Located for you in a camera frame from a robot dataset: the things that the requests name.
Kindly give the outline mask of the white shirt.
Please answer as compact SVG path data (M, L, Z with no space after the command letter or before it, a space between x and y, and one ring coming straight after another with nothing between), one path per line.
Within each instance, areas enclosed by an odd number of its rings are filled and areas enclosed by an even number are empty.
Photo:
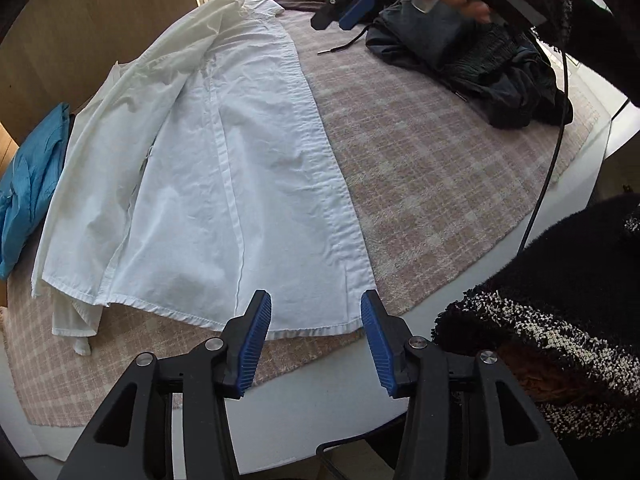
M272 0L210 0L115 64L79 113L32 270L88 352L125 306L208 330L342 336L374 284L347 184Z

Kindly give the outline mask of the large light wooden board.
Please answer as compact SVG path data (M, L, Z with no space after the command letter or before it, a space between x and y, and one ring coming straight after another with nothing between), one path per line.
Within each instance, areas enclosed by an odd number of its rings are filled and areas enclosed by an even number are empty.
M78 108L196 0L29 0L1 43L1 123L22 143L56 104Z

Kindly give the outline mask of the pink plaid tablecloth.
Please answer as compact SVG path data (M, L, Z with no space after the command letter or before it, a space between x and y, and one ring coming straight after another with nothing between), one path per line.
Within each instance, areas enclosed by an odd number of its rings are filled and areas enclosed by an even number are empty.
M316 32L285 11L326 133L354 201L378 290L406 313L484 257L533 209L547 172L562 174L600 119L577 80L565 130L487 125L422 74L388 65L363 44L331 53L346 32ZM32 296L39 240L9 277L2 328L17 399L37 426L85 425L130 361L187 352L208 330L130 307L102 316L90 356L51 330L53 299Z

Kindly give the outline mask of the blue striped garment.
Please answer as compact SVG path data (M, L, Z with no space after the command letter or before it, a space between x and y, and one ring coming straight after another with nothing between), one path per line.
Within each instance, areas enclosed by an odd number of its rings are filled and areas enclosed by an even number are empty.
M1 179L2 281L47 214L63 169L71 126L67 103L52 108L20 145Z

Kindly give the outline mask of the black garment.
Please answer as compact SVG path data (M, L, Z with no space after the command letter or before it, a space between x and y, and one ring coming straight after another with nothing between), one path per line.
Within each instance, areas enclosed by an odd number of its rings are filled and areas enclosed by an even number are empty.
M372 22L366 47L387 64L442 84L495 128L573 121L573 105L531 34L479 23L445 3L423 13L399 0Z

